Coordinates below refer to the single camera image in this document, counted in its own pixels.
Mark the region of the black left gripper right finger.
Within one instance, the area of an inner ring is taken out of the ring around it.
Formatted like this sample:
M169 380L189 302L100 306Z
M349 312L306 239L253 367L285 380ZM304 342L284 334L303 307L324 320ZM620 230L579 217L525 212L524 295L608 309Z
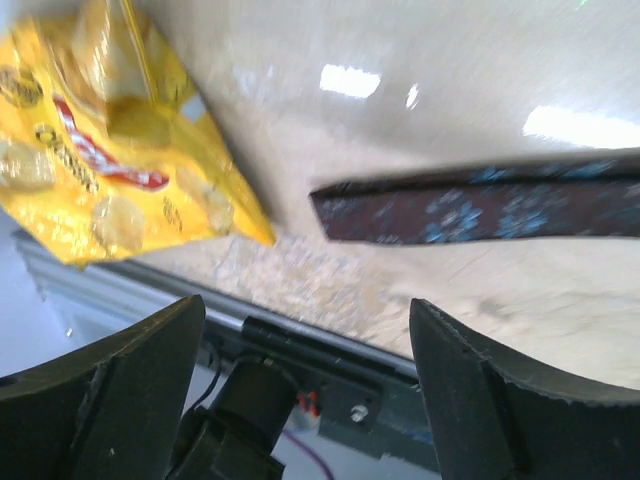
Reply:
M638 391L544 364L426 300L409 327L442 478L638 478Z

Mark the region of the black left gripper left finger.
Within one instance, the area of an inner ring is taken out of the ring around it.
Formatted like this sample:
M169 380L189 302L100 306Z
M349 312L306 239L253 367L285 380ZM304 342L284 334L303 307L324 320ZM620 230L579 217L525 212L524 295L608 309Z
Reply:
M4 479L162 479L205 323L200 296L1 379Z

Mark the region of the brown floral necktie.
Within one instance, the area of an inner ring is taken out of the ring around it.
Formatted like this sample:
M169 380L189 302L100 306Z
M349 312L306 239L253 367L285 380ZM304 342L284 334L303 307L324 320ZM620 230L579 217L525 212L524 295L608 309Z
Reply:
M639 160L613 157L345 181L310 194L326 237L382 245L639 235Z

